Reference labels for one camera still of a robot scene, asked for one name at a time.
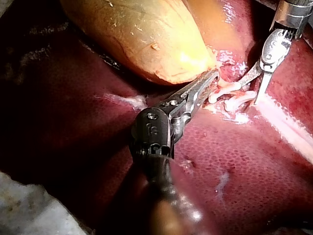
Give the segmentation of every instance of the forceps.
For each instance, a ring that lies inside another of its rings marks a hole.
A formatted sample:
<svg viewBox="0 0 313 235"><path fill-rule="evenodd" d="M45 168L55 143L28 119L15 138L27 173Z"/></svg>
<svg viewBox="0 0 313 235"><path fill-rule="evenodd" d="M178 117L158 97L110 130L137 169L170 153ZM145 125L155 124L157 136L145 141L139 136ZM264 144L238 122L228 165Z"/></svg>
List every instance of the forceps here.
<svg viewBox="0 0 313 235"><path fill-rule="evenodd" d="M257 104L260 98L265 94L273 73L288 55L292 37L293 34L287 29L279 28L274 30L266 39L258 61L238 81L241 86L244 86L262 75L254 104Z"/></svg>
<svg viewBox="0 0 313 235"><path fill-rule="evenodd" d="M169 98L142 110L131 131L129 147L133 161L145 163L156 156L173 159L174 144L182 137L185 125L214 91L218 78L218 70L207 71ZM153 174L154 167L143 167L147 174Z"/></svg>

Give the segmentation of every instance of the white tissue strand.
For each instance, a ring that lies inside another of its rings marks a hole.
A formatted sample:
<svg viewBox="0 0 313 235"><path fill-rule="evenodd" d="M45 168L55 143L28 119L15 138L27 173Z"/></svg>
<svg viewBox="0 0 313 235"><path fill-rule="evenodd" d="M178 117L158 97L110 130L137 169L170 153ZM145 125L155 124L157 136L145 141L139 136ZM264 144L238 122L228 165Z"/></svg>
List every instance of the white tissue strand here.
<svg viewBox="0 0 313 235"><path fill-rule="evenodd" d="M284 107L265 94L255 108L290 145L313 164L313 137L296 118L286 113Z"/></svg>

